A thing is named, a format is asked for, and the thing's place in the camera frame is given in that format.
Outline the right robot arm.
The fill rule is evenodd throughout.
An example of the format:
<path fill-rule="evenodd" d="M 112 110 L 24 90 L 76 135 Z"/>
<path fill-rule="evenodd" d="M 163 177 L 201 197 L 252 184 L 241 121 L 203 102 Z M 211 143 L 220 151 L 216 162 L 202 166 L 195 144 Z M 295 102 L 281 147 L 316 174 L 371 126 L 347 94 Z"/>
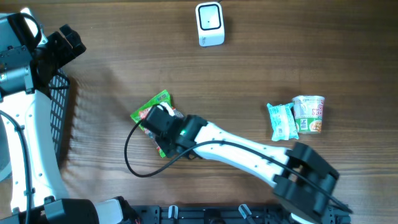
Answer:
<path fill-rule="evenodd" d="M 223 162 L 261 179 L 291 216 L 320 223 L 327 207 L 352 210 L 333 196 L 340 177 L 313 148 L 297 142 L 293 148 L 260 144 L 231 134 L 197 115 L 183 118 L 163 105 L 153 106 L 141 121 L 166 156 L 193 154 Z"/>

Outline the green candy bag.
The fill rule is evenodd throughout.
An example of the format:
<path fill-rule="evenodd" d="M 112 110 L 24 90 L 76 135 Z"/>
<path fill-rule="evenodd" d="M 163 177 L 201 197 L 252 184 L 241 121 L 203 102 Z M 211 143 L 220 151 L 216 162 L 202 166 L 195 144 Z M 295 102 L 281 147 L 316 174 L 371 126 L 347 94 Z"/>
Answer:
<path fill-rule="evenodd" d="M 149 100 L 146 104 L 144 104 L 143 106 L 141 106 L 138 110 L 136 110 L 135 112 L 133 112 L 130 117 L 131 119 L 135 122 L 138 123 L 140 120 L 144 119 L 147 115 L 147 113 L 149 112 L 149 110 L 154 106 L 154 105 L 158 105 L 161 102 L 167 102 L 172 109 L 175 112 L 175 115 L 179 118 L 183 118 L 184 115 L 177 110 L 173 105 L 172 105 L 172 97 L 169 94 L 169 92 L 167 90 L 163 90 L 162 92 L 158 93 L 157 95 L 155 95 L 151 100 Z M 161 147 L 156 143 L 155 141 L 155 136 L 152 132 L 150 132 L 148 129 L 144 128 L 142 125 L 139 126 L 143 132 L 149 136 L 151 138 L 151 141 L 155 144 L 156 149 L 159 153 L 159 156 L 161 158 L 165 158 L 166 157 L 166 153 L 161 149 Z"/>

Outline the cup noodles container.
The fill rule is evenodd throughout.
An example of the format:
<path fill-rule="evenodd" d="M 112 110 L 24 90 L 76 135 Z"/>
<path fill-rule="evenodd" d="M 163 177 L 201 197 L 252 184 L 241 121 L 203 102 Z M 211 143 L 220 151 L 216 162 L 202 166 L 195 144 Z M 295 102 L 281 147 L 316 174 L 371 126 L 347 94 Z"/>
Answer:
<path fill-rule="evenodd" d="M 323 96 L 316 95 L 300 95 L 292 99 L 298 133 L 321 133 L 324 102 Z"/>

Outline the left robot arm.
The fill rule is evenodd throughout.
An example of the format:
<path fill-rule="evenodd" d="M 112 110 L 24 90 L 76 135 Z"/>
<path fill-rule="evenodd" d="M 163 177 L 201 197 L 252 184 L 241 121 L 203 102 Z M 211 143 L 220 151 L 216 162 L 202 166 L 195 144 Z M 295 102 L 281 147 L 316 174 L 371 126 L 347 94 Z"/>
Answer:
<path fill-rule="evenodd" d="M 58 168 L 52 84 L 60 69 L 86 50 L 68 25 L 44 35 L 29 9 L 1 18 L 1 121 L 13 189 L 4 223 L 121 223 L 122 203 L 70 198 Z"/>

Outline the teal snack wrapper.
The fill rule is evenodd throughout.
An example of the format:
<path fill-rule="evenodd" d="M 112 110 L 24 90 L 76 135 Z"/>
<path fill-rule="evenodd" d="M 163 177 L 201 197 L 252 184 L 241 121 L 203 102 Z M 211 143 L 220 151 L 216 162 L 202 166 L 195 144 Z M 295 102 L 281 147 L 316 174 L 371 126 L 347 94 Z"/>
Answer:
<path fill-rule="evenodd" d="M 299 139 L 292 108 L 293 103 L 275 106 L 272 106 L 270 103 L 267 104 L 273 129 L 272 141 Z"/>

